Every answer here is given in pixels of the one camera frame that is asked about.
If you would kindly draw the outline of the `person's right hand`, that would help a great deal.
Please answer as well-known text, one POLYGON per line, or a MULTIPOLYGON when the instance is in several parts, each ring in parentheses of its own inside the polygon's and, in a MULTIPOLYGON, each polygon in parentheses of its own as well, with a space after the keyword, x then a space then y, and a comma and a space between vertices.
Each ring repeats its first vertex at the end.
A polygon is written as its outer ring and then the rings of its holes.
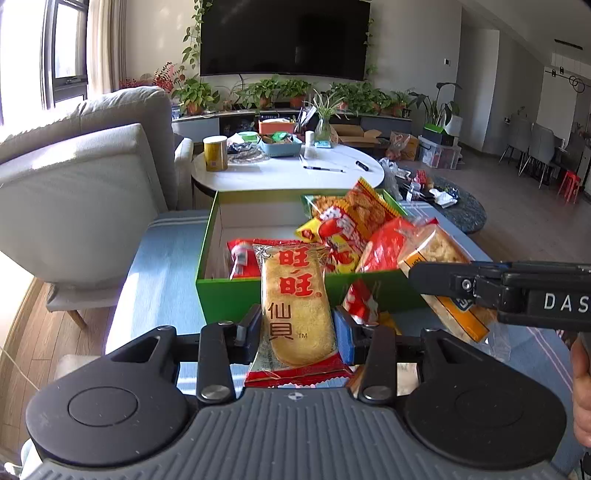
POLYGON ((590 359, 580 338, 571 348, 573 367, 574 434, 581 445, 591 447, 590 359))

